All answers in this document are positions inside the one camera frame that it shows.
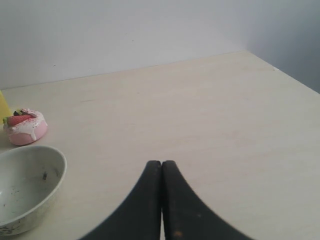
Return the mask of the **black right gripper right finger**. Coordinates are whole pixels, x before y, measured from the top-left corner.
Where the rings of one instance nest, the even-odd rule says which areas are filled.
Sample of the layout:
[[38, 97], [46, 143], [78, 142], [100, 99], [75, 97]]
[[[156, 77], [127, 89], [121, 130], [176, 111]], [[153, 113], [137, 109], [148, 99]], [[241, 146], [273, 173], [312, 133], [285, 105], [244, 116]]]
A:
[[167, 240], [249, 240], [193, 191], [173, 160], [162, 163], [162, 215]]

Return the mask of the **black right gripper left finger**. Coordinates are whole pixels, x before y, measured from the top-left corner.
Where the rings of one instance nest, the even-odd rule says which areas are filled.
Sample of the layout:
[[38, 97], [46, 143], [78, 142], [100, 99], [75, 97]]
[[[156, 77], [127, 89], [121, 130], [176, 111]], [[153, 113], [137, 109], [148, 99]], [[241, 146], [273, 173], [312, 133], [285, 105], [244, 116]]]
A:
[[150, 160], [117, 209], [83, 240], [159, 240], [162, 164]]

